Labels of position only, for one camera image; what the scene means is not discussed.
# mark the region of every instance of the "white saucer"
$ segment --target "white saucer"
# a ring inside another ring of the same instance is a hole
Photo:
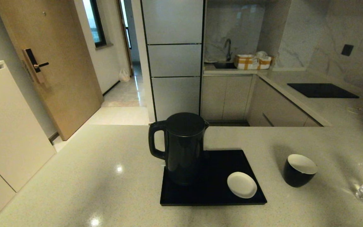
[[[229,189],[237,197],[248,199],[257,191],[257,184],[249,175],[243,172],[234,172],[227,179]]]

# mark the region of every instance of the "refrigerator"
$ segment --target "refrigerator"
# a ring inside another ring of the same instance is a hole
[[[199,114],[203,0],[142,0],[156,120]]]

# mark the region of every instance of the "window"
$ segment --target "window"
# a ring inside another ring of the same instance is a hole
[[[131,41],[130,41],[130,34],[128,32],[128,21],[127,21],[127,13],[125,12],[124,0],[121,0],[121,10],[123,11],[125,34],[127,35],[128,48],[131,49]]]
[[[96,0],[83,0],[86,10],[86,17],[88,18],[89,27],[92,32],[95,46],[106,45],[105,34],[103,33],[102,22],[99,16],[98,5]]]

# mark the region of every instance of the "electric kettle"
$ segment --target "electric kettle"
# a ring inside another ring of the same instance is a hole
[[[149,127],[148,142],[153,156],[165,160],[169,178],[176,184],[193,184],[199,175],[204,132],[209,124],[194,113],[176,113]],[[164,132],[164,151],[155,148],[154,134]]]

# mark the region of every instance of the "kitchen island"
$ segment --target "kitchen island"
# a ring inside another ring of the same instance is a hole
[[[361,127],[209,127],[205,149],[242,149],[268,200],[218,207],[159,204],[164,162],[149,152],[148,128],[86,125],[0,213],[0,226],[363,226]],[[319,167],[300,188],[281,176],[294,153]]]

